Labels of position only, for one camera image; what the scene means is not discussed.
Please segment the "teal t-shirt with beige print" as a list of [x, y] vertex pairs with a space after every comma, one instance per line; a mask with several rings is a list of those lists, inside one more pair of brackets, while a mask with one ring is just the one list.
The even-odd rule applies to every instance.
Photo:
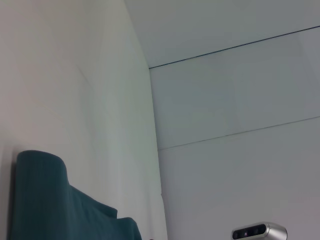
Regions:
[[137, 223], [70, 185], [51, 153], [17, 155], [10, 240], [142, 240]]

